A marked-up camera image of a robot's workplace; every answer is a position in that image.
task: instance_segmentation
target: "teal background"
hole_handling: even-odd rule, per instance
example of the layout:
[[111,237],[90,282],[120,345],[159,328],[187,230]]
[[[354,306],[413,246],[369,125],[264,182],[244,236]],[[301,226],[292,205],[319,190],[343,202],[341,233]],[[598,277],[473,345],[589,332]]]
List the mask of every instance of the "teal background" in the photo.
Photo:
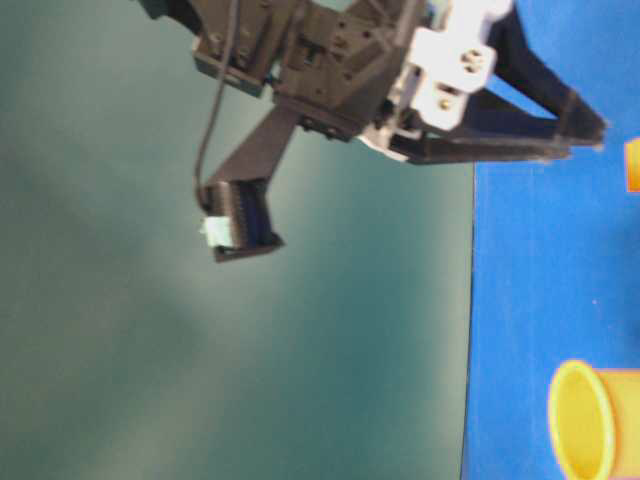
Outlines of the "teal background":
[[[0,6],[0,478],[457,478],[472,169],[299,132],[215,265],[215,82],[134,2]],[[228,90],[208,168],[267,111]]]

